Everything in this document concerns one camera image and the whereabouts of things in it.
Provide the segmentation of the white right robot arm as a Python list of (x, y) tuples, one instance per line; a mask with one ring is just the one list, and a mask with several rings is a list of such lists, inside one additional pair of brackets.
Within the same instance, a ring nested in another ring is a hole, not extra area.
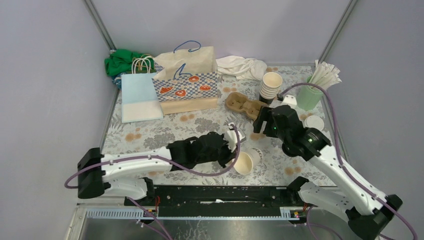
[(300, 176), (287, 186), (287, 201), (293, 206), (305, 202), (338, 216), (362, 240), (376, 239), (394, 217), (390, 209), (398, 210), (403, 204), (397, 195), (373, 187), (343, 158), (338, 159), (331, 141), (320, 130), (303, 126), (288, 105), (262, 106), (253, 131), (280, 139), (287, 156), (301, 157), (312, 164), (343, 193), (323, 189)]

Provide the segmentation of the blue checkered paper bag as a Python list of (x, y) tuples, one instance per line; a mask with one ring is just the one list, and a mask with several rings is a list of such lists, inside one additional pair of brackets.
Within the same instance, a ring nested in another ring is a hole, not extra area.
[(218, 106), (220, 77), (212, 46), (181, 47), (153, 58), (152, 83), (164, 115), (214, 109)]

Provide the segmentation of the white paper coffee cup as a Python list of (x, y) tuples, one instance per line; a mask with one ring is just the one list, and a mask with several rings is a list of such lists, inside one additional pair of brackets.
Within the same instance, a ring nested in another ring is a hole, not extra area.
[(233, 168), (241, 175), (250, 174), (263, 159), (263, 152), (258, 148), (248, 148), (242, 151)]

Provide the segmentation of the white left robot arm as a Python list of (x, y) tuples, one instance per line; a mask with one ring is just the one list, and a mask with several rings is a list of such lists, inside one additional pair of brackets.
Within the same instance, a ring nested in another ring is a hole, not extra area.
[(129, 197), (148, 206), (155, 200), (154, 184), (148, 172), (191, 171), (195, 166), (217, 162), (221, 167), (236, 158), (245, 136), (234, 129), (224, 134), (209, 132), (200, 137), (178, 140), (147, 152), (102, 154), (89, 149), (77, 164), (77, 196), (93, 199), (103, 195)]

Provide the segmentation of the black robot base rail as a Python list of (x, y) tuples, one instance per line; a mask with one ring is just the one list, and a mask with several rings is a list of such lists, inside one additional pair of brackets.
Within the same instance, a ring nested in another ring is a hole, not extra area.
[(124, 206), (152, 207), (159, 217), (231, 218), (279, 217), (281, 208), (301, 212), (309, 208), (297, 193), (284, 186), (150, 185), (146, 197)]

